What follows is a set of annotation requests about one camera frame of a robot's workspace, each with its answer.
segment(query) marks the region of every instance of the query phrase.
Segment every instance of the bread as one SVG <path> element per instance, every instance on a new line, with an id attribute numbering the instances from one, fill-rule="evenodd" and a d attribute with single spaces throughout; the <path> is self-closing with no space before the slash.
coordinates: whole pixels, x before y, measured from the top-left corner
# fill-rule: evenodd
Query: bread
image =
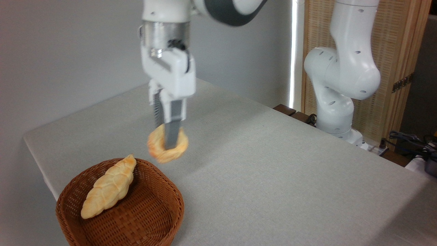
<path id="1" fill-rule="evenodd" d="M 164 139 L 164 124 L 157 127 L 150 135 L 147 141 L 150 155 L 159 163 L 164 164 L 181 157 L 188 148 L 188 137 L 185 135 L 182 127 L 179 129 L 179 135 L 176 142 L 176 147 L 173 149 L 165 149 Z"/>
<path id="2" fill-rule="evenodd" d="M 135 166 L 136 160 L 133 154 L 130 154 L 97 179 L 83 203 L 80 212 L 82 218 L 88 219 L 99 215 L 103 210 L 113 207 L 123 199 L 134 179 Z"/>

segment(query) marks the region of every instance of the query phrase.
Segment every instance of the wicker basket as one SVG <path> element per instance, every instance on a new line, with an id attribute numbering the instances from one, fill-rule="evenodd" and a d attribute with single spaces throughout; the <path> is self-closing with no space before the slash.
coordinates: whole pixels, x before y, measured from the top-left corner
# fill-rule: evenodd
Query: wicker basket
<path id="1" fill-rule="evenodd" d="M 184 215 L 176 186 L 153 164 L 136 159 L 134 180 L 125 198 L 100 215 L 82 219 L 88 192 L 121 158 L 104 161 L 76 176 L 56 205 L 56 216 L 67 241 L 75 246 L 170 245 Z"/>

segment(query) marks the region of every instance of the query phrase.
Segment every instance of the wooden edge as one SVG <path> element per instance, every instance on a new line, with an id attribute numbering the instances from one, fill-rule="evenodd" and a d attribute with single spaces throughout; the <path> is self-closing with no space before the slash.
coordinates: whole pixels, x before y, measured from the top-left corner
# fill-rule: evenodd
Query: wooden edge
<path id="1" fill-rule="evenodd" d="M 409 49 L 409 54 L 406 61 L 404 77 L 411 74 L 414 71 L 413 64 L 415 66 L 417 61 L 417 54 L 420 49 L 423 33 L 425 31 L 426 20 L 428 18 L 427 11 L 429 11 L 431 1 L 424 0 L 419 2 L 419 4 L 420 4 L 419 12 L 417 13 L 417 17 L 416 17 L 417 18 L 416 25 L 414 28 L 413 40 L 411 42 L 411 47 Z M 411 85 L 409 84 L 406 87 L 401 88 L 400 90 L 401 92 L 400 92 L 399 101 L 397 103 L 395 117 L 393 119 L 392 130 L 396 130 L 396 131 L 400 130 L 410 87 Z"/>
<path id="2" fill-rule="evenodd" d="M 285 106 L 284 104 L 279 104 L 276 107 L 274 107 L 273 109 L 278 111 L 278 112 L 281 112 L 283 114 L 286 114 L 288 116 L 291 116 L 291 115 L 296 113 L 295 109 L 289 108 L 289 107 Z"/>
<path id="3" fill-rule="evenodd" d="M 390 132 L 393 126 L 395 103 L 397 101 L 399 91 L 392 93 L 392 88 L 393 88 L 393 84 L 401 79 L 400 70 L 402 68 L 402 64 L 399 64 L 400 63 L 399 60 L 405 57 L 406 47 L 403 41 L 406 37 L 407 26 L 409 26 L 409 24 L 411 23 L 411 21 L 409 21 L 409 18 L 411 17 L 412 14 L 411 12 L 414 12 L 411 8 L 412 3 L 407 0 L 405 0 L 404 2 L 406 5 L 404 13 L 402 14 L 404 18 L 402 20 L 402 24 L 399 26 L 399 30 L 398 30 L 399 36 L 398 36 L 398 40 L 396 41 L 396 47 L 395 47 L 395 50 L 398 50 L 399 52 L 395 52 L 395 55 L 393 56 L 392 67 L 394 67 L 395 69 L 393 69 L 390 72 L 389 84 L 387 86 L 387 91 L 385 92 L 386 95 L 390 95 L 390 96 L 387 96 L 384 101 L 383 114 L 386 115 L 386 118 L 385 118 L 385 123 L 384 123 L 384 128 L 381 138 L 388 137 L 388 133 Z"/>

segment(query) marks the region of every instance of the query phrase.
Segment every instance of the gray table surface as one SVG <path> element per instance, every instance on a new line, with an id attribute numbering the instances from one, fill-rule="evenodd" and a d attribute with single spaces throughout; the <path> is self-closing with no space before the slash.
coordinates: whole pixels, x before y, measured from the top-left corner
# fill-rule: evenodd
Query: gray table surface
<path id="1" fill-rule="evenodd" d="M 186 154 L 158 164 L 147 94 L 136 88 L 25 135 L 55 198 L 86 168 L 134 153 L 184 197 L 173 245 L 437 245 L 436 183 L 201 80 L 183 122 Z"/>

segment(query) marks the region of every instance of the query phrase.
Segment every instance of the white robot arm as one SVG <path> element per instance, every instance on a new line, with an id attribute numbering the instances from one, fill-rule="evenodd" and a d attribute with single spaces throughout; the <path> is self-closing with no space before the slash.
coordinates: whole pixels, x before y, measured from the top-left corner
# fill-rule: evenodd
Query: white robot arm
<path id="1" fill-rule="evenodd" d="M 141 57 L 151 78 L 149 102 L 156 126 L 165 124 L 166 149 L 176 146 L 187 98 L 196 91 L 196 66 L 188 52 L 192 14 L 241 26 L 251 21 L 267 0 L 144 0 L 139 29 Z"/>
<path id="2" fill-rule="evenodd" d="M 330 31 L 337 50 L 313 49 L 304 68 L 316 93 L 317 128 L 367 148 L 351 128 L 354 104 L 376 92 L 381 79 L 371 51 L 371 31 L 379 0 L 336 0 Z"/>

